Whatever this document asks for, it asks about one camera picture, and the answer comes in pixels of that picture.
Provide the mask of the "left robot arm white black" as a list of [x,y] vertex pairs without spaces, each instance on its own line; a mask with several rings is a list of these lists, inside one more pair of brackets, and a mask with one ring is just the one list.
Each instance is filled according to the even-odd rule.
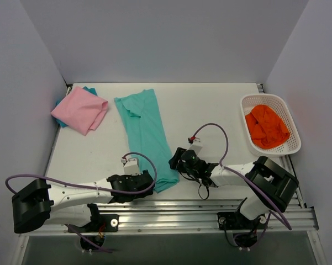
[[47,224],[71,225],[82,232],[97,231],[103,224],[99,203],[126,203],[153,194],[155,181],[147,170],[139,175],[112,175],[73,184],[34,176],[12,196],[16,234],[35,231]]

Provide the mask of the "teal t-shirt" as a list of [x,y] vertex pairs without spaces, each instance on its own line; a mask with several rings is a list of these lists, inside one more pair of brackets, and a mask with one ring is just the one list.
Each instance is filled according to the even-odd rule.
[[157,170],[154,191],[161,193],[179,182],[178,173],[168,164],[172,157],[153,89],[122,98],[114,98],[125,132],[129,150],[152,160]]

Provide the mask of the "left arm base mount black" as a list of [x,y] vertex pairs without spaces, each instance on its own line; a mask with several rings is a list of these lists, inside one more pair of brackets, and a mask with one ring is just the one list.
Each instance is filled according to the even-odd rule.
[[118,226],[118,214],[102,214],[96,218],[91,218],[91,221],[85,226],[78,227],[75,225],[70,225],[67,231],[70,233],[73,233],[75,231],[79,233],[117,232]]

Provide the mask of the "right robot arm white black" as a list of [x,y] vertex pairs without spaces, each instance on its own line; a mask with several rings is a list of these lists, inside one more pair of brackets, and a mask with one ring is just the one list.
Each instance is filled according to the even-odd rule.
[[254,195],[244,199],[234,214],[235,223],[242,228],[270,210],[284,213],[299,186],[295,176],[266,156],[246,164],[221,166],[200,159],[193,149],[179,147],[168,163],[171,169],[186,174],[189,181],[196,181],[207,189],[250,187]]

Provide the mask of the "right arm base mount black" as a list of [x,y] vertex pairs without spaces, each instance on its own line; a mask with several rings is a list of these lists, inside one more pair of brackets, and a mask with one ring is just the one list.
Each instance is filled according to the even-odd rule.
[[220,230],[256,230],[263,229],[266,223],[265,215],[260,215],[253,220],[249,220],[240,213],[235,212],[218,212],[218,227]]

